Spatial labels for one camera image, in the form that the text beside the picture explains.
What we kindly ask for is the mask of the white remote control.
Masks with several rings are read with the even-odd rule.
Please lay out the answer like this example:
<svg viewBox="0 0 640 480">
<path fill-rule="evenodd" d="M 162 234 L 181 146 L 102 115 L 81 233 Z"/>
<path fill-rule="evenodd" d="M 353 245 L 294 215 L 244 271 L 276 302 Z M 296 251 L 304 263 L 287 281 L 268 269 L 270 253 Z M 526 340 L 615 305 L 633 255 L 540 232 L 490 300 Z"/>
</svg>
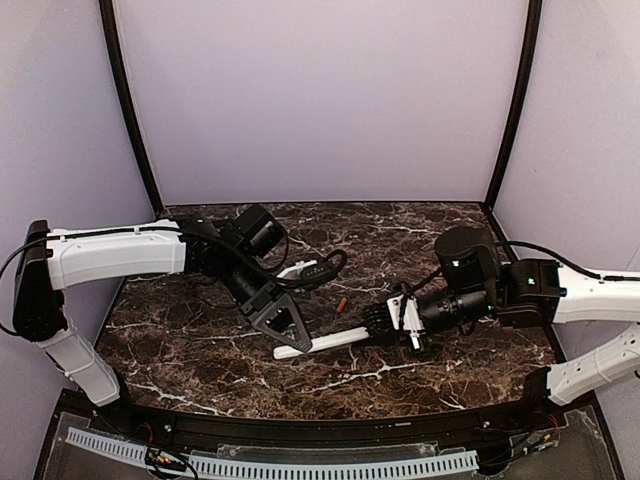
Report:
<svg viewBox="0 0 640 480">
<path fill-rule="evenodd" d="M 312 340 L 312 346 L 307 353 L 316 353 L 335 347 L 342 347 L 352 343 L 366 340 L 370 337 L 365 327 L 358 327 L 342 332 L 337 332 Z M 284 360 L 304 355 L 304 352 L 294 349 L 290 346 L 280 346 L 273 350 L 273 358 L 276 360 Z"/>
</svg>

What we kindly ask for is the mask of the orange battery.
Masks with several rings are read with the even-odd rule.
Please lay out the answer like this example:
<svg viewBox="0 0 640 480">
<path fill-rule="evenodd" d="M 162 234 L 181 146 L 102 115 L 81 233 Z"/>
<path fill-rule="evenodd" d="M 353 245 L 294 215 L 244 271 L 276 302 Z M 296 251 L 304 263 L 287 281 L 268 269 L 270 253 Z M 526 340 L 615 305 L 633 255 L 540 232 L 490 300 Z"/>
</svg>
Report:
<svg viewBox="0 0 640 480">
<path fill-rule="evenodd" d="M 345 307 L 347 305 L 347 302 L 348 302 L 348 299 L 346 297 L 342 298 L 342 300 L 340 301 L 340 303 L 338 305 L 338 308 L 337 308 L 337 312 L 338 313 L 341 313 L 341 312 L 344 311 L 344 309 L 345 309 Z"/>
</svg>

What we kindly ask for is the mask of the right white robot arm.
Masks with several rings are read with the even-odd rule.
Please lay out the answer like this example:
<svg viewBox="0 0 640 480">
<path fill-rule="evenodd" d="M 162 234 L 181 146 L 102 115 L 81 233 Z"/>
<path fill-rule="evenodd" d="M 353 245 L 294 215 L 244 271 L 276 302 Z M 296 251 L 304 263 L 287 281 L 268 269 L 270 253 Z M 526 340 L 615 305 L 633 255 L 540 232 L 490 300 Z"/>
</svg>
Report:
<svg viewBox="0 0 640 480">
<path fill-rule="evenodd" d="M 484 317 L 508 328 L 583 321 L 625 322 L 608 342 L 559 364 L 541 367 L 525 379 L 524 397 L 564 406 L 578 397 L 639 371 L 639 275 L 591 271 L 542 248 L 543 258 L 502 263 L 498 244 L 484 228 L 453 227 L 434 242 L 446 286 L 431 296 L 401 283 L 385 301 L 362 313 L 372 338 L 408 339 L 420 352 L 428 337 L 456 329 L 473 331 Z"/>
</svg>

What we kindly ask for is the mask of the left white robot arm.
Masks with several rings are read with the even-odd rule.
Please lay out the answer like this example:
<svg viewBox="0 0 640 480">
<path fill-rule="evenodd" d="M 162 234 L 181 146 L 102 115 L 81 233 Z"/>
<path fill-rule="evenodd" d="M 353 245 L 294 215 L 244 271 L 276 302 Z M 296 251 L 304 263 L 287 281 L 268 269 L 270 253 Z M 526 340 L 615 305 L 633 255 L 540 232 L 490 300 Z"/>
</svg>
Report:
<svg viewBox="0 0 640 480">
<path fill-rule="evenodd" d="M 51 230 L 30 225 L 14 258 L 12 325 L 4 333 L 38 344 L 98 408 L 126 405 L 124 381 L 64 313 L 65 289 L 139 274 L 201 274 L 220 281 L 257 331 L 307 352 L 309 332 L 287 289 L 295 285 L 258 261 L 286 236 L 262 206 L 237 218 L 158 220 L 103 230 Z"/>
</svg>

